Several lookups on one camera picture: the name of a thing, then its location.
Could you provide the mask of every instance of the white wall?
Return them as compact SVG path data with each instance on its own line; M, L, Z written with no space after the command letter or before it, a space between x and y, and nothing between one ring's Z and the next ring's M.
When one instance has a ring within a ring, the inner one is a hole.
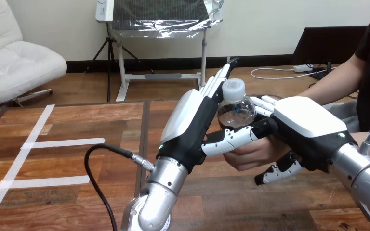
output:
M92 59L105 40L106 27L94 18L97 0L7 1L25 41L68 61ZM370 0L225 0L224 13L208 30L209 57L292 54L307 26L367 25ZM200 35L125 38L123 45L143 59L201 56Z

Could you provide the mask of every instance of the power strip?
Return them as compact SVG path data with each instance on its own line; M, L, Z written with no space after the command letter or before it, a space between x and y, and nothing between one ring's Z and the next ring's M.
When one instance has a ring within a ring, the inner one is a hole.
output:
M294 71L296 73L300 73L300 72L307 72L307 71L312 71L313 70L313 65L309 64L309 65L299 65L299 66L294 66Z

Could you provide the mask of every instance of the white cable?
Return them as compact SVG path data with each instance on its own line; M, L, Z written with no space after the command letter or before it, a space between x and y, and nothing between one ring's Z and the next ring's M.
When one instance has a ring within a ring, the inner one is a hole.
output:
M258 68L258 69L255 69L255 70L252 70L251 71L251 76L255 77L255 78L258 78L258 79L289 79L289 78L300 78L300 77L304 77L304 76L309 76L309 75L312 75L312 74L318 74L318 73L321 73L321 72L324 72L324 71L327 71L327 70L322 70L322 71L317 71L317 72L313 72L313 73L310 73L310 74L305 74L305 75L301 75L301 76L293 76L293 77L282 77L282 78L264 78L264 77L257 77L253 74L253 72L255 71L258 71L258 70L274 70L274 71L294 71L294 69L275 69L275 68Z

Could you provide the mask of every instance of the white chair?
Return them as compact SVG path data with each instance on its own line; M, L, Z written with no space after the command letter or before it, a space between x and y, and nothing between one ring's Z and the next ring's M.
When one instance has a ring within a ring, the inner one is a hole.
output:
M18 96L66 73L62 56L52 50L22 41L19 25L6 0L0 0L0 104L52 92L51 89Z

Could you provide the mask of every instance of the person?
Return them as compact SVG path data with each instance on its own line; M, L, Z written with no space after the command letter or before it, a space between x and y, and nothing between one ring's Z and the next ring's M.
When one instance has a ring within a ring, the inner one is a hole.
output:
M330 112L345 121L354 140L361 144L370 129L370 24L355 54L299 96L325 105L357 90L357 102L334 105ZM291 148L277 137L269 136L225 153L224 157L235 169L244 171L273 163L290 150Z

